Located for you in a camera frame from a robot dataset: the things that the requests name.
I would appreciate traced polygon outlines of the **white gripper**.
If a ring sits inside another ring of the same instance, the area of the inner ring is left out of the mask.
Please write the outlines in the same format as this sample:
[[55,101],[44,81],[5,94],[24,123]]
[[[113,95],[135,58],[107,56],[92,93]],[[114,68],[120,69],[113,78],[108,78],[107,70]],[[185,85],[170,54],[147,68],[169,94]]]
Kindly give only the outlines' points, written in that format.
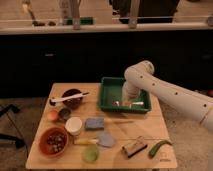
[[140,89],[125,81],[122,87],[122,105],[129,106],[140,95]]

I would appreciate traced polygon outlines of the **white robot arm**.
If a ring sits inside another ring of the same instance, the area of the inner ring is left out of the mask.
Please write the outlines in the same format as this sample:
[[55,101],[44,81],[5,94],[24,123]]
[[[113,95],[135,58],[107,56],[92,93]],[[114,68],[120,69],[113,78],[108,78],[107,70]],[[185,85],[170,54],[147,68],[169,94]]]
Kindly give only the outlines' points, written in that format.
[[124,72],[122,99],[129,101],[145,90],[213,133],[213,98],[162,81],[153,74],[154,65],[147,60],[128,67]]

